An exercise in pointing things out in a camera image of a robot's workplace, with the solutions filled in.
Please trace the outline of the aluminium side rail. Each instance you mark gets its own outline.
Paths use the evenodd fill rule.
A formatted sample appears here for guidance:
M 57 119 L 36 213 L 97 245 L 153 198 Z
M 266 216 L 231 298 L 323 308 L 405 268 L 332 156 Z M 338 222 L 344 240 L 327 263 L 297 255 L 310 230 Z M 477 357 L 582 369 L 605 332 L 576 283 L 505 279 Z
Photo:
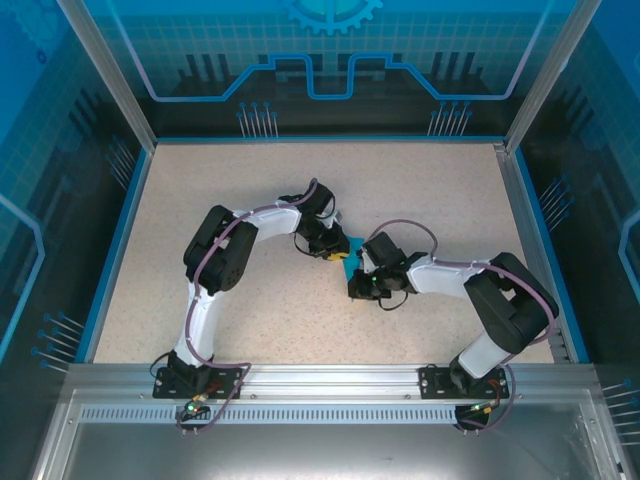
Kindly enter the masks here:
M 551 265 L 538 229 L 533 204 L 527 193 L 517 160 L 507 153 L 502 144 L 494 146 L 499 169 L 511 205 L 525 263 L 542 286 L 554 297 L 559 307 L 559 316 L 547 340 L 555 363 L 573 363 L 573 346 L 565 338 L 566 320 L 560 295 L 551 270 Z

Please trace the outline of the sheet metal tray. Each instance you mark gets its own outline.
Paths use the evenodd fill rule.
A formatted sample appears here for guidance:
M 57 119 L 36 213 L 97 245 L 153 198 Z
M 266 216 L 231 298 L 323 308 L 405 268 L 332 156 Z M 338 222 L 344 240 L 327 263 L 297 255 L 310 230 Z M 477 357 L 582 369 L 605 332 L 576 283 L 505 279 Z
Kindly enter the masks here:
M 399 403 L 265 403 L 235 405 Z M 58 406 L 32 480 L 640 480 L 589 401 L 521 403 L 487 431 L 453 425 L 90 424 Z

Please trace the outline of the aluminium frame post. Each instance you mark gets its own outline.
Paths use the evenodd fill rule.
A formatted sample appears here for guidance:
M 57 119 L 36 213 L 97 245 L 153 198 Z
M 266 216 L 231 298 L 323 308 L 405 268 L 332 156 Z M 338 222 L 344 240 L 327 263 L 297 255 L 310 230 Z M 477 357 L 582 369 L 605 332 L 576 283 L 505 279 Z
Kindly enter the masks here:
M 113 96 L 141 147 L 155 153 L 157 138 L 107 42 L 82 0 L 56 0 L 67 21 Z
M 505 136 L 504 152 L 507 155 L 514 154 L 520 146 L 601 2 L 602 0 L 576 0 Z

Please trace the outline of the aluminium mounting rail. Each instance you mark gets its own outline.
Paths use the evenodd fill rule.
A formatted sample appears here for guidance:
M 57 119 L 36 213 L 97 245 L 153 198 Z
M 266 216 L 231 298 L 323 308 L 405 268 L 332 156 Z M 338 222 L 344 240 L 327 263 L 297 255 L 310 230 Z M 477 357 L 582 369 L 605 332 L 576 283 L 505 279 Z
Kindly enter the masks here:
M 244 401 L 418 400 L 416 365 L 255 365 L 241 387 Z M 518 398 L 569 401 L 598 389 L 585 364 L 517 364 Z M 70 367 L 61 396 L 92 401 L 149 398 L 154 381 L 141 364 L 79 364 Z

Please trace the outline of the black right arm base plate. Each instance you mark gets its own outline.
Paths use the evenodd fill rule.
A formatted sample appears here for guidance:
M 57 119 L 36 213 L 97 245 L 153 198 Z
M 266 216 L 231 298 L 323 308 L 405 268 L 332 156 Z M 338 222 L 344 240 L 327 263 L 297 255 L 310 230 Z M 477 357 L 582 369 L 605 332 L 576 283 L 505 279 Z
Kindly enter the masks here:
M 423 400 L 508 399 L 510 391 L 506 371 L 494 368 L 475 379 L 462 369 L 428 364 L 417 370 L 418 387 Z

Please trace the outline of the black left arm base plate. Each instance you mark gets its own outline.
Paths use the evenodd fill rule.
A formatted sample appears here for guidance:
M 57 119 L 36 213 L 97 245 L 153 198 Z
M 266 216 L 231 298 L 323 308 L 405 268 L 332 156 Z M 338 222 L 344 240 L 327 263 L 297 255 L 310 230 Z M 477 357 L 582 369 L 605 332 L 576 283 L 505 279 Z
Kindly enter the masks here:
M 209 398 L 224 399 L 240 380 L 242 368 L 178 370 L 173 367 L 160 368 L 152 396 L 157 399 L 189 399 L 200 394 Z

